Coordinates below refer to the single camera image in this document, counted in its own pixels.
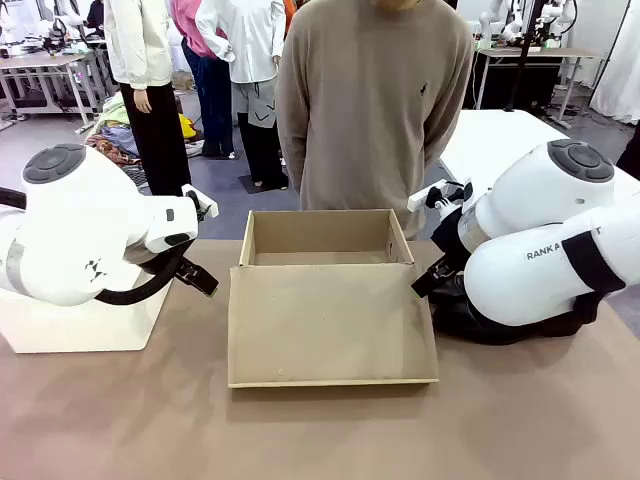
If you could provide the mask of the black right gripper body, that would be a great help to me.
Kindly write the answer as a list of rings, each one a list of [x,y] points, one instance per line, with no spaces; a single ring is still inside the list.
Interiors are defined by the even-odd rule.
[[[458,233],[458,224],[461,216],[461,209],[454,210],[441,220],[431,236],[433,243],[442,252],[442,257],[435,263],[437,270],[440,272],[460,272],[464,269],[468,260],[468,250],[463,245]]]

